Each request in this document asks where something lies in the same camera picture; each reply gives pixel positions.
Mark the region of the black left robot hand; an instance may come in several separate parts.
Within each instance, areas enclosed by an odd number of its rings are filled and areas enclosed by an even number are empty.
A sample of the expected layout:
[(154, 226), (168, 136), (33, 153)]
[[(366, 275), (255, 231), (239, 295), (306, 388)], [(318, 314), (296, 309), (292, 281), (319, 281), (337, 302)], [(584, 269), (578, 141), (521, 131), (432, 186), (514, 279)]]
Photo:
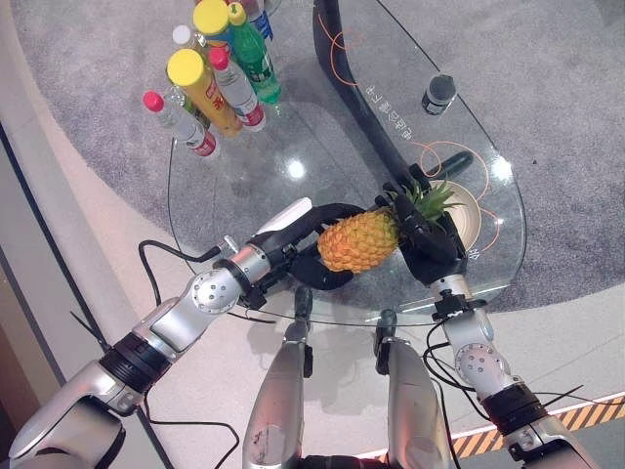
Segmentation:
[(330, 271), (320, 261), (315, 243), (303, 250), (297, 245), (312, 233), (319, 234), (323, 225), (335, 225), (364, 212), (364, 209), (346, 203), (313, 206), (308, 197), (302, 197), (260, 227), (249, 243), (265, 253), (272, 272), (282, 269), (305, 286), (322, 291), (334, 290), (350, 282), (354, 273), (351, 270)]

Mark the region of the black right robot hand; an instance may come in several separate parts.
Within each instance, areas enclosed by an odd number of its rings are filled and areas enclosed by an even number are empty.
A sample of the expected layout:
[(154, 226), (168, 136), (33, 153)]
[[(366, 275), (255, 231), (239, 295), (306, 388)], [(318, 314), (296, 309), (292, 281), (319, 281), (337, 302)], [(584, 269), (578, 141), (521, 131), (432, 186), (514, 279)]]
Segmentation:
[(398, 246), (409, 272), (425, 286), (467, 271), (467, 254), (451, 217), (444, 212), (429, 221), (409, 199), (408, 190), (396, 192), (383, 185), (375, 198), (380, 208), (390, 208), (398, 229)]

